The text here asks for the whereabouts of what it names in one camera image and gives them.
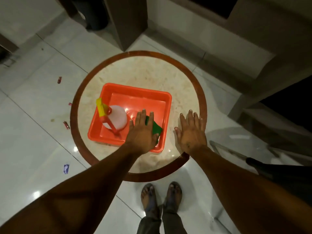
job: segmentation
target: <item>hand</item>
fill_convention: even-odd
[[[193,116],[192,110],[189,110],[188,124],[183,114],[180,114],[180,120],[182,131],[178,127],[175,127],[174,130],[177,133],[177,142],[185,153],[191,155],[192,151],[201,146],[207,146],[204,122],[202,118],[198,118],[196,112]]]
[[[145,125],[146,110],[138,112],[135,118],[135,125],[130,121],[129,133],[126,138],[125,145],[128,145],[132,152],[141,156],[156,146],[159,134],[153,135],[154,113],[150,113],[150,118]]]

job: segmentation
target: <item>forearm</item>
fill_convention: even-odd
[[[232,164],[208,147],[190,155],[242,234],[312,231],[308,224],[312,209],[280,186]]]
[[[6,222],[0,232],[93,233],[137,157],[127,145],[120,147],[29,204]]]

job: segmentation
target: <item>table top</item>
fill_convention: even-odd
[[[125,177],[127,181],[149,182],[163,178],[184,165],[189,156],[177,146],[175,126],[179,114],[188,110],[200,112],[205,124],[207,105],[204,92],[182,63],[161,53],[131,51],[115,55],[95,67],[78,88],[71,109],[71,130],[82,157],[94,165],[113,153],[118,147],[88,139],[89,126],[102,87],[106,83],[160,90],[172,95],[164,150],[148,152],[137,159]]]

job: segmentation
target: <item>left arm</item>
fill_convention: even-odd
[[[98,164],[55,186],[0,227],[0,233],[94,233],[136,159],[156,145],[154,114],[130,121],[126,142]]]

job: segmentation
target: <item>gray pants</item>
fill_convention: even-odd
[[[159,234],[160,224],[160,219],[146,214],[146,217],[140,221],[137,234]],[[187,234],[180,216],[170,210],[165,210],[163,213],[163,227],[165,234]]]

